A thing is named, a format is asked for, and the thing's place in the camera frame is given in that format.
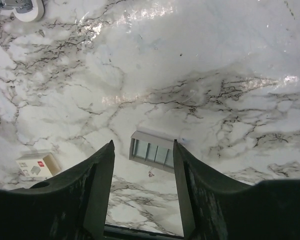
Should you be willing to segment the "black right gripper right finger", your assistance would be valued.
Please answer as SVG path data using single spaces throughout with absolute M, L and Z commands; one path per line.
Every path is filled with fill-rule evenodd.
M 174 175 L 187 240 L 300 240 L 300 179 L 248 185 L 173 143 Z

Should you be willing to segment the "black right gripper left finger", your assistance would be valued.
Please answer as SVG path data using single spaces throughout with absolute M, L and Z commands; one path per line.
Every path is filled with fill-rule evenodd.
M 101 240 L 114 163 L 110 141 L 30 188 L 0 189 L 0 240 Z

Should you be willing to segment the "white staple box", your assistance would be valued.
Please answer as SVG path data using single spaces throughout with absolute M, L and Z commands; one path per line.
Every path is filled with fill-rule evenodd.
M 15 162 L 22 173 L 30 178 L 51 178 L 61 171 L 51 152 L 26 153 Z

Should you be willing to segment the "small grey staple tray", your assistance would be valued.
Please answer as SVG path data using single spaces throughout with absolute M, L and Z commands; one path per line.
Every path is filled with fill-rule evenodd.
M 174 140 L 162 132 L 136 130 L 130 138 L 128 159 L 173 174 Z

